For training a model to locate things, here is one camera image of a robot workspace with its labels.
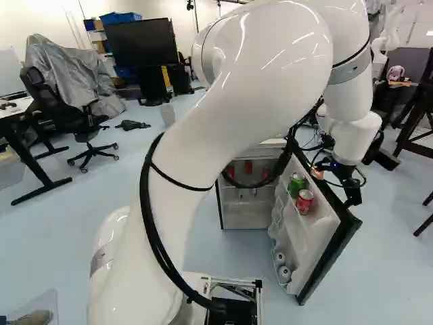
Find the soda can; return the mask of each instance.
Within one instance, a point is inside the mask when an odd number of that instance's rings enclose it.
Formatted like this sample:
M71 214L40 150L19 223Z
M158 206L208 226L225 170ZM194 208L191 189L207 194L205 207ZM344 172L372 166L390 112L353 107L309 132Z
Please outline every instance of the soda can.
M299 191L305 189L305 176L301 173L294 172L290 176L289 194L292 198L297 198Z
M311 203L313 203L313 193L308 190L299 191L296 208L301 215L308 215Z

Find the shoe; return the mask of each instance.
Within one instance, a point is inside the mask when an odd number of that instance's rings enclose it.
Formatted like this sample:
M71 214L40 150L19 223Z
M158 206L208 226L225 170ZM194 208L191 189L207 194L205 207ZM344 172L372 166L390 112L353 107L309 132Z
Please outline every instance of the shoe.
M49 310L35 310L34 312L24 315L17 320L8 320L7 325L48 325L53 318L53 313Z

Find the gray cover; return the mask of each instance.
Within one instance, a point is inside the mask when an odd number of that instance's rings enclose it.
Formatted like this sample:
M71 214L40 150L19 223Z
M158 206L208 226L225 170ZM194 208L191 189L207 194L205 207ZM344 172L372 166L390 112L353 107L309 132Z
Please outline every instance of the gray cover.
M81 109L99 98L92 105L95 115L112 118L126 110L114 93L111 78L95 50L62 47L33 34L27 38L26 66L36 66L68 105Z

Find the monitor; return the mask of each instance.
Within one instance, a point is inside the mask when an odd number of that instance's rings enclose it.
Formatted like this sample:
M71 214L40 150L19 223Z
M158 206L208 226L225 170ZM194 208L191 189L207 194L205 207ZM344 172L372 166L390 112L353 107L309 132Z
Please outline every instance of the monitor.
M118 66L143 68L179 62L168 18L110 24L104 28Z
M389 51L386 55L389 58L388 69L392 66L402 66L405 68L405 76L411 77L414 83L419 83L426 69L430 49L399 47L394 51Z

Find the floor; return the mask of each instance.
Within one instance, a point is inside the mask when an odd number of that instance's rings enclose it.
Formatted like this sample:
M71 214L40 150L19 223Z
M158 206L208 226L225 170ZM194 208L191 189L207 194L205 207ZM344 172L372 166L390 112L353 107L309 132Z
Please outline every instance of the floor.
M176 97L183 115L204 93ZM52 178L73 176L69 184L29 202L10 201L38 186L26 170L17 185L0 191L0 314L16 310L55 289L59 324L85 324L89 262L93 237L102 219L128 205L137 191L139 170L150 142L163 130L158 108L128 102L123 119L147 122L150 129L101 131L94 144L118 142L119 161L96 157L88 174L65 160L83 151L72 136L57 139L70 150L41 161ZM310 131L300 131L300 143ZM386 130L385 148L397 133ZM34 153L42 148L35 148ZM264 231L222 232L212 192L202 202L191 230L185 269L217 276L254 276L265 280L265 324L431 324L433 301L433 226L419 238L412 232L433 212L421 202L433 190L433 161L403 151L401 166L389 172L373 163L362 166L368 182L364 203L351 209L363 221L337 263L311 299L299 307L275 282Z

